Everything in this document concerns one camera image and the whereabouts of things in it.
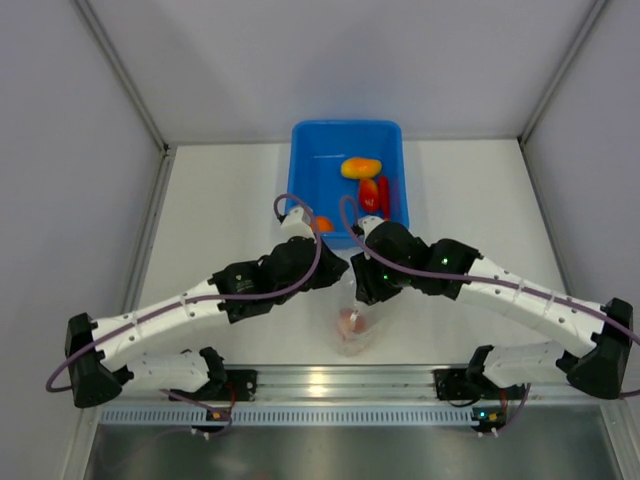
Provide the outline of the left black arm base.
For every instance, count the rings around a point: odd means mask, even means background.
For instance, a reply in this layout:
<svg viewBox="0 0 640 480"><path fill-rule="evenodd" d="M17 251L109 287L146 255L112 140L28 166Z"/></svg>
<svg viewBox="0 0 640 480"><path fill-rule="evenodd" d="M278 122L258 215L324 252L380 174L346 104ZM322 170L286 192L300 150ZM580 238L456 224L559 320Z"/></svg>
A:
<svg viewBox="0 0 640 480"><path fill-rule="evenodd" d="M197 391L202 401L250 401L257 389L258 372L254 369L226 369L216 372Z"/></svg>

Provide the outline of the pink fake peach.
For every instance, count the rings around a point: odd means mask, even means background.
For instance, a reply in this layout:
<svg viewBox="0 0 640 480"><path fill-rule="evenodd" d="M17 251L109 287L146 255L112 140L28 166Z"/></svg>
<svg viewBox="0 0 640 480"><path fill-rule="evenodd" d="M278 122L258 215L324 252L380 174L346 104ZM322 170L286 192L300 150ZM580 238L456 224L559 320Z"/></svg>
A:
<svg viewBox="0 0 640 480"><path fill-rule="evenodd" d="M346 339L364 334L369 329L366 317L358 310L341 309L336 322L336 331Z"/></svg>

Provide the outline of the clear zip top bag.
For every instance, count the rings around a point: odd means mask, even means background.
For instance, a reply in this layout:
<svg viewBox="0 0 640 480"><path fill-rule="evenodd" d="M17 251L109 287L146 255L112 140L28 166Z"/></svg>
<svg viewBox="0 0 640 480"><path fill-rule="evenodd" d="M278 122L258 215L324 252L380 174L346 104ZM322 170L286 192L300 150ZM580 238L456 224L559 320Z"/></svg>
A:
<svg viewBox="0 0 640 480"><path fill-rule="evenodd" d="M384 315L380 305L367 305L356 299L355 277L347 272L338 283L330 332L335 350L344 357L361 354L378 337Z"/></svg>

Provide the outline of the orange yellow fake fruit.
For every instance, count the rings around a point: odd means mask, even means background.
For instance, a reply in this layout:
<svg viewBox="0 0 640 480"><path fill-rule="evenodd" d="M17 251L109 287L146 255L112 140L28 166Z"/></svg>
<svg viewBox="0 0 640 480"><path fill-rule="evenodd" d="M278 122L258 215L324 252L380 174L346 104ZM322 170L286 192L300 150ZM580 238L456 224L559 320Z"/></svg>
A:
<svg viewBox="0 0 640 480"><path fill-rule="evenodd" d="M358 186L358 203L361 209L368 213L376 212L379 209L380 198L378 185L371 178L363 178Z"/></svg>

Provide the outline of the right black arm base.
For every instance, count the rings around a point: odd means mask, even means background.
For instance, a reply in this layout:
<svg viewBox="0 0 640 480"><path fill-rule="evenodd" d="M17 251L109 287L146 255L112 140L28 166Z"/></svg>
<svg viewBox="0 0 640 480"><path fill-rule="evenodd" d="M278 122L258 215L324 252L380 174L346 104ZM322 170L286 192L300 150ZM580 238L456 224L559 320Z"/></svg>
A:
<svg viewBox="0 0 640 480"><path fill-rule="evenodd" d="M433 371L433 379L439 400L471 402L484 397L482 389L466 378L464 368L436 369Z"/></svg>

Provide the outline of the red fake chili pepper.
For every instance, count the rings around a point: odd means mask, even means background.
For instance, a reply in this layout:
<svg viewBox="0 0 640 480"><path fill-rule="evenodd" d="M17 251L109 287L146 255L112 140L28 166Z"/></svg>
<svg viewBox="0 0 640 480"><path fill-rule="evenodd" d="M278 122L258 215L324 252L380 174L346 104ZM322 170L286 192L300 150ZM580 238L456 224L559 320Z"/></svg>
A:
<svg viewBox="0 0 640 480"><path fill-rule="evenodd" d="M385 221L389 221L391 218L390 185L386 176L380 175L378 177L378 192L382 217Z"/></svg>

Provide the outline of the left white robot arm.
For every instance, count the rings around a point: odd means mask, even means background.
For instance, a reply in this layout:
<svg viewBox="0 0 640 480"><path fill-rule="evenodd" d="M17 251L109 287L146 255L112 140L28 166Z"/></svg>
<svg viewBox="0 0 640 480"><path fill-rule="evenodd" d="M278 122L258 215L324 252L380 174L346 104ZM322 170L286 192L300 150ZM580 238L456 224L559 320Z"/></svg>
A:
<svg viewBox="0 0 640 480"><path fill-rule="evenodd" d="M84 409L157 390L175 400L226 400L228 374L206 335L265 315L299 292L331 287L347 269L324 242L293 237L147 308L102 319L76 315L65 343L73 403Z"/></svg>

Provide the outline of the round orange fake orange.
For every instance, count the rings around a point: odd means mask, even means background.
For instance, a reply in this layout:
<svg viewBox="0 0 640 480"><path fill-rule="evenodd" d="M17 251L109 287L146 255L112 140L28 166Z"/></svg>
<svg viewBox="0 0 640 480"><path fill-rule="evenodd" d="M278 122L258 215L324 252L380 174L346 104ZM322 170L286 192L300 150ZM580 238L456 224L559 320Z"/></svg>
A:
<svg viewBox="0 0 640 480"><path fill-rule="evenodd" d="M331 220L324 216L316 217L314 229L320 233L331 233L335 231L334 225Z"/></svg>

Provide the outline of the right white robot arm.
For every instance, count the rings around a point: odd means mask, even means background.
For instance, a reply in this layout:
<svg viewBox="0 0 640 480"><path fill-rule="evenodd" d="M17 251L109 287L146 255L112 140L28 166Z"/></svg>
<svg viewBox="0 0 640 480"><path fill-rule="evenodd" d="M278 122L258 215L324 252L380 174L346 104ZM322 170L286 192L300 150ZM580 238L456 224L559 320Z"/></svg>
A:
<svg viewBox="0 0 640 480"><path fill-rule="evenodd" d="M356 297L385 302L406 288L490 310L544 337L516 347L478 347L465 372L480 397L520 384L567 383L595 398L624 397L633 308L598 304L543 288L453 239L426 244L403 225L367 216L351 229L362 251L351 259Z"/></svg>

